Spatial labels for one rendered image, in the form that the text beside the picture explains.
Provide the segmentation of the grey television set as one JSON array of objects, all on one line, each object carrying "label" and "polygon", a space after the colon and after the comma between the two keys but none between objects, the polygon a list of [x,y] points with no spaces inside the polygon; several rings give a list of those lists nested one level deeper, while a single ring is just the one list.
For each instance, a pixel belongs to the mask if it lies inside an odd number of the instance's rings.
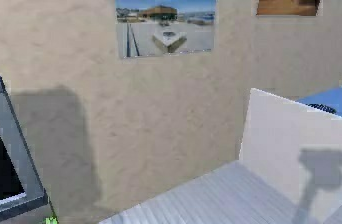
[{"label": "grey television set", "polygon": [[0,77],[0,222],[47,204],[46,190]]}]

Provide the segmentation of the white bed with blue cover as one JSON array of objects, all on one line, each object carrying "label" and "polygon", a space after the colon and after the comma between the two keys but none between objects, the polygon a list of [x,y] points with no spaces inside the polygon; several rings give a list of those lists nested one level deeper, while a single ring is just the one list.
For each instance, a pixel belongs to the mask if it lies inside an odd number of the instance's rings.
[{"label": "white bed with blue cover", "polygon": [[342,117],[252,88],[239,160],[323,223],[342,205]]}]

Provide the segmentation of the brown wooden framed picture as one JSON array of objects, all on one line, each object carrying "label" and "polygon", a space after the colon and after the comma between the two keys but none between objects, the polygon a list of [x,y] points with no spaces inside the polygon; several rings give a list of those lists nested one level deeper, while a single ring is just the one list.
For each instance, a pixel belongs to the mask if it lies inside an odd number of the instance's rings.
[{"label": "brown wooden framed picture", "polygon": [[316,16],[321,0],[259,0],[257,15]]}]

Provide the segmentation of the harbour scene framed picture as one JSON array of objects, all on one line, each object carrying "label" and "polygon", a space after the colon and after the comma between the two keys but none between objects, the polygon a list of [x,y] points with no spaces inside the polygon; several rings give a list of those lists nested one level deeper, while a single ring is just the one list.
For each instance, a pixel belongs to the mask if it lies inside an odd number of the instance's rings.
[{"label": "harbour scene framed picture", "polygon": [[217,0],[115,0],[120,58],[211,51]]}]

